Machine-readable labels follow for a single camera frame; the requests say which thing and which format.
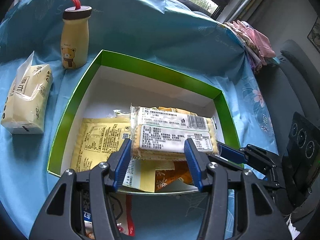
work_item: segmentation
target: qr code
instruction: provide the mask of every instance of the qr code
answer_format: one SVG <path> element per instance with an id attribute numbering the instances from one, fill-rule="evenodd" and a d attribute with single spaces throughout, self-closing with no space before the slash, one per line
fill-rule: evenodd
<path id="1" fill-rule="evenodd" d="M 128 133 L 124 133 L 124 134 L 122 135 L 122 139 L 127 139 L 127 138 L 129 138 L 129 134 L 128 134 Z"/>

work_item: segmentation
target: yellow bottle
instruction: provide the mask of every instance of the yellow bottle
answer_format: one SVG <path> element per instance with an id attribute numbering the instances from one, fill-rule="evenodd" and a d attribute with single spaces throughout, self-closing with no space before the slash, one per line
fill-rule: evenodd
<path id="1" fill-rule="evenodd" d="M 61 35 L 61 59 L 66 69 L 82 67 L 87 62 L 89 48 L 88 19 L 90 6 L 81 6 L 79 0 L 72 0 L 75 6 L 63 12 L 63 30 Z"/>

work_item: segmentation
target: stack of clothes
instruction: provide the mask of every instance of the stack of clothes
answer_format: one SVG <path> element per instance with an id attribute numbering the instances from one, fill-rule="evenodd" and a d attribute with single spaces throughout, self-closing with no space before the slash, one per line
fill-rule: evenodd
<path id="1" fill-rule="evenodd" d="M 277 59 L 274 59 L 276 54 L 268 37 L 244 21 L 225 23 L 225 25 L 243 42 L 254 74 L 257 74 L 262 66 L 277 63 Z"/>

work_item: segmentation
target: box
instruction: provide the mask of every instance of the box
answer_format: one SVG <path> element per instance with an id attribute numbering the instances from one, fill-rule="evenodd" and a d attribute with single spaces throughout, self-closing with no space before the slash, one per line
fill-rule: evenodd
<path id="1" fill-rule="evenodd" d="M 204 117 L 214 116 L 218 141 L 234 148 L 240 147 L 221 90 L 165 66 L 102 50 L 67 103 L 50 150 L 48 172 L 60 176 L 70 167 L 83 118 L 104 118 L 113 114 L 114 109 L 129 111 L 131 104 L 181 108 Z M 175 194 L 197 191 L 194 186 L 181 181 L 162 190 L 162 193 Z M 139 193 L 131 188 L 123 188 L 122 191 Z"/>

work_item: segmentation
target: gray chair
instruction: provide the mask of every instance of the gray chair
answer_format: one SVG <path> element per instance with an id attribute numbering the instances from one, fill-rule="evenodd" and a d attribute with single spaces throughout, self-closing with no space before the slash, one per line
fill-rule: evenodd
<path id="1" fill-rule="evenodd" d="M 315 126 L 320 126 L 320 74 L 292 40 L 283 44 L 278 59 L 279 66 L 264 67 L 256 79 L 270 113 L 279 155 L 283 156 L 287 154 L 294 112 L 302 114 Z M 312 190 L 306 202 L 292 214 L 293 222 L 306 217 L 319 203 L 320 176 Z"/>

